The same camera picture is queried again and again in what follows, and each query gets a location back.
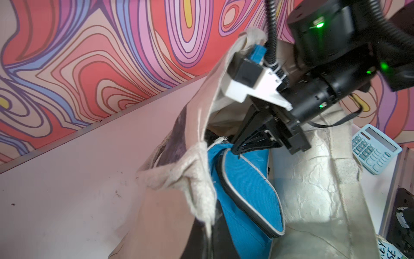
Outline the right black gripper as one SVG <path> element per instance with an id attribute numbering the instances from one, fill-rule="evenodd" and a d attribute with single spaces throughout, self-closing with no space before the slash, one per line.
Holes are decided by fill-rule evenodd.
<path id="1" fill-rule="evenodd" d="M 311 148 L 303 125 L 333 104 L 332 87 L 320 77 L 303 76 L 280 93 L 293 109 L 254 98 L 254 108 L 249 108 L 231 140 L 234 155 L 280 147 L 295 154 Z"/>

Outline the blue paddle case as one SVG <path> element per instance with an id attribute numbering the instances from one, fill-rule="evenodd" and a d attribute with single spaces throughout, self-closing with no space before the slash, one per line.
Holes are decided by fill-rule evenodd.
<path id="1" fill-rule="evenodd" d="M 235 155 L 232 144 L 208 148 L 213 185 L 233 244 L 242 259 L 267 259 L 285 234 L 279 195 L 268 180 L 269 151 Z"/>

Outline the cream canvas tote bag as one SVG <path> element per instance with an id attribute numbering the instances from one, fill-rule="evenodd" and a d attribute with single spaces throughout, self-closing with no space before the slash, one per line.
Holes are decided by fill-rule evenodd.
<path id="1" fill-rule="evenodd" d="M 213 68 L 182 109 L 173 129 L 136 173 L 143 197 L 133 224 L 112 259 L 230 258 L 213 208 L 217 193 L 208 176 L 208 128 L 235 130 L 246 114 L 219 91 L 231 57 L 265 33 L 250 28 Z M 268 259 L 378 259 L 377 235 L 360 184 L 361 166 L 350 149 L 351 125 L 307 129 L 313 145 L 304 154 L 271 152 L 271 176 L 287 229 L 271 242 Z"/>

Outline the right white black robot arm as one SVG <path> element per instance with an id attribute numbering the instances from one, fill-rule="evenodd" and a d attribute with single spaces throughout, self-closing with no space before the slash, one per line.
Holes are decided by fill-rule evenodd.
<path id="1" fill-rule="evenodd" d="M 293 58 L 308 70 L 290 85 L 276 59 L 276 4 L 266 1 L 268 39 L 237 52 L 227 68 L 223 93 L 252 100 L 232 153 L 286 147 L 310 149 L 302 126 L 356 90 L 368 92 L 381 73 L 393 92 L 414 85 L 414 29 L 410 8 L 386 20 L 379 1 L 303 1 L 289 15 Z"/>

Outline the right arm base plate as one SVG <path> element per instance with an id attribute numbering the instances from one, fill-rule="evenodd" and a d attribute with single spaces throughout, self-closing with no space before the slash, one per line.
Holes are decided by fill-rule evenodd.
<path id="1" fill-rule="evenodd" d="M 414 258 L 414 196 L 399 188 L 386 239 L 407 258 Z"/>

